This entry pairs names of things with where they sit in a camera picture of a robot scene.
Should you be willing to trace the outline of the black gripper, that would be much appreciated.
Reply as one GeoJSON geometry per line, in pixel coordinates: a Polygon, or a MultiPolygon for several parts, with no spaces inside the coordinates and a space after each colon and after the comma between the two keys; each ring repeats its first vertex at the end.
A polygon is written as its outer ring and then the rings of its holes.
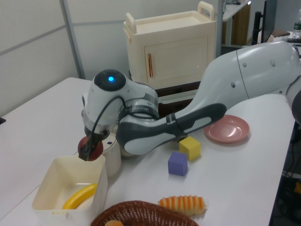
{"type": "Polygon", "coordinates": [[[79,158],[84,161],[94,161],[101,155],[101,141],[105,140],[109,134],[109,130],[97,131],[96,129],[88,129],[84,127],[86,134],[78,144],[79,158]]]}

